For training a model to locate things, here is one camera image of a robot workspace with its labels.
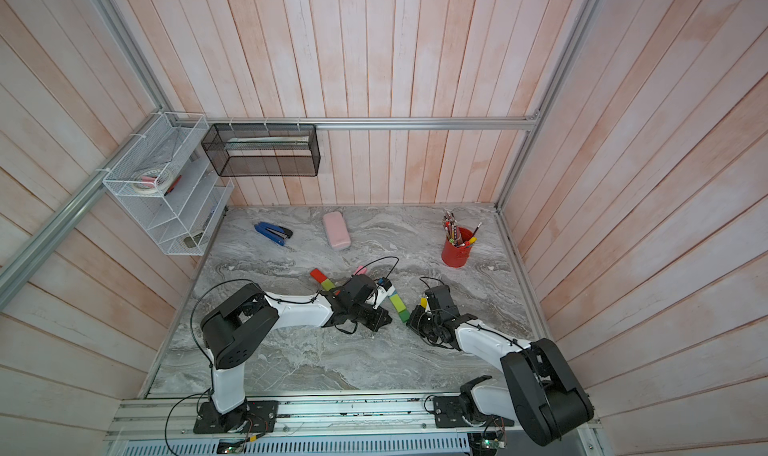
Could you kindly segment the long red block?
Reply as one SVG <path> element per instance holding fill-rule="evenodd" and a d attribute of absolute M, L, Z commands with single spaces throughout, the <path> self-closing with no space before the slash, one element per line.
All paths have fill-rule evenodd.
<path fill-rule="evenodd" d="M 317 268 L 313 269 L 310 275 L 320 284 L 328 279 L 328 277 Z"/>

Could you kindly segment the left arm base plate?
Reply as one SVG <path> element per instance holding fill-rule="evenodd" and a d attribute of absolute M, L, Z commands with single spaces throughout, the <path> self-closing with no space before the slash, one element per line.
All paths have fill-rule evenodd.
<path fill-rule="evenodd" d="M 279 402 L 275 400 L 246 400 L 224 414 L 219 413 L 211 401 L 207 401 L 200 406 L 193 433 L 269 433 L 275 428 L 278 406 Z"/>

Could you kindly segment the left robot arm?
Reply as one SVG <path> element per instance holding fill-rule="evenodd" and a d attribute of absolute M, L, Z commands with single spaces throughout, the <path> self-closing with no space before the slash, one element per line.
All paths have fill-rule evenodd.
<path fill-rule="evenodd" d="M 383 302 L 395 294 L 387 278 L 350 277 L 344 284 L 313 295 L 278 295 L 253 281 L 211 310 L 200 322 L 200 345 L 212 368 L 211 402 L 224 416 L 243 407 L 244 364 L 274 329 L 333 328 L 360 325 L 372 332 L 392 322 Z"/>

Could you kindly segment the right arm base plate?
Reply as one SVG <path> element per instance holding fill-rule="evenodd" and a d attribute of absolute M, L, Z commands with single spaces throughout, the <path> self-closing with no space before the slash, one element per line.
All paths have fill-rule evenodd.
<path fill-rule="evenodd" d="M 514 427 L 516 425 L 514 420 L 481 413 L 465 395 L 432 395 L 429 400 L 431 408 L 428 412 L 434 416 L 435 425 L 438 428 Z"/>

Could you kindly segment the light green block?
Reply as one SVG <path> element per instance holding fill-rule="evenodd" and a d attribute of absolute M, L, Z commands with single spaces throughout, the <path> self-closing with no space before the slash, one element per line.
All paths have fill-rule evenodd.
<path fill-rule="evenodd" d="M 393 304 L 395 310 L 398 313 L 402 313 L 402 312 L 405 312 L 407 310 L 405 304 L 403 303 L 402 299 L 400 298 L 400 296 L 397 293 L 393 293 L 389 297 L 389 300 L 391 301 L 391 303 Z"/>

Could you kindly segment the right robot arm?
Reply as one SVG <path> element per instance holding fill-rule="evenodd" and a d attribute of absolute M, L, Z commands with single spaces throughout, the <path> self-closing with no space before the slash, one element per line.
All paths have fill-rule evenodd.
<path fill-rule="evenodd" d="M 594 406 L 554 341 L 519 339 L 476 316 L 462 314 L 446 285 L 425 291 L 406 324 L 433 347 L 476 356 L 504 379 L 481 375 L 456 396 L 431 396 L 425 409 L 439 428 L 518 424 L 537 445 L 546 446 L 594 418 Z"/>

